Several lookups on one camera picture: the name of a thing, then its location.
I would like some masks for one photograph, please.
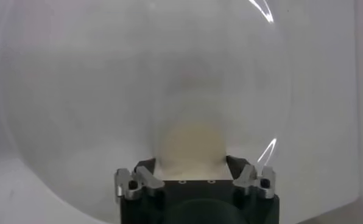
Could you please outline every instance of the white backdrop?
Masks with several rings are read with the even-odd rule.
[[[153,139],[147,133],[153,130],[153,123],[147,116],[153,112],[150,100],[153,95],[162,96],[162,90],[158,93],[154,88],[153,93],[152,84],[152,88],[147,88],[153,76],[146,75],[146,71],[156,71],[158,62],[165,59],[190,65],[202,58],[211,68],[237,69],[229,55],[235,55],[236,61],[242,58],[240,71],[267,60],[260,66],[263,71],[256,70],[259,66],[252,69],[263,75],[250,80],[233,77],[221,84],[244,89],[237,85],[246,83],[246,89],[254,93],[258,89],[253,88],[259,86],[272,89],[263,91],[270,93],[263,102],[270,102],[270,109],[278,108],[277,113],[263,114],[256,120],[253,116],[246,122],[248,127],[255,127],[248,129],[252,132],[258,127],[263,128],[257,133],[273,130],[263,135],[268,139],[285,136],[279,138],[280,154],[275,163],[282,222],[297,223],[358,196],[352,1],[268,2],[274,26],[269,16],[264,17],[253,5],[254,1],[233,1],[228,17],[220,10],[223,6],[213,2],[194,1],[197,5],[193,7],[179,4],[181,1],[158,1],[155,6],[125,2],[26,0],[13,4],[7,14],[0,13],[6,22],[4,28],[0,27],[0,102],[4,120],[21,157],[59,197],[89,215],[112,220],[112,172],[117,167],[132,167],[137,160],[152,154],[148,145]],[[145,13],[151,7],[163,10],[163,14]],[[198,29],[189,25],[192,19],[185,10],[202,22]],[[212,15],[218,15],[214,17],[218,21],[205,23],[207,16]],[[232,20],[232,16],[242,19]],[[250,30],[263,34],[254,36]],[[253,41],[244,42],[246,38]],[[223,53],[224,46],[231,54]],[[157,52],[162,47],[182,54]],[[148,48],[163,59],[145,55],[142,49]],[[261,56],[260,60],[251,62],[249,59],[257,54],[261,54],[257,56]],[[203,71],[203,75],[211,74],[206,68],[194,69],[193,72]],[[289,75],[284,72],[287,70],[290,81],[285,78]],[[115,78],[116,72],[121,71],[129,74],[127,79]],[[251,102],[248,95],[245,98],[245,102]],[[247,107],[236,111],[242,109],[256,113]],[[233,140],[239,142],[241,137]],[[269,143],[268,139],[259,139],[256,145]],[[76,217],[69,208],[64,210],[57,205],[59,201],[47,196],[43,184],[16,159],[18,155],[7,149],[4,140],[0,144],[5,149],[0,149],[0,159],[4,159],[0,160],[0,186],[4,186],[0,187],[0,217],[4,217],[1,223],[45,222],[47,217],[55,221],[55,212],[61,222],[83,221],[85,217]],[[233,149],[234,155],[256,159],[259,150],[240,150],[240,146]],[[33,201],[21,206],[29,197]],[[40,216],[32,212],[34,206]]]

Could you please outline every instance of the beige object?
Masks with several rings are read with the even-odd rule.
[[[225,137],[207,121],[175,124],[160,142],[155,176],[163,180],[231,179]]]

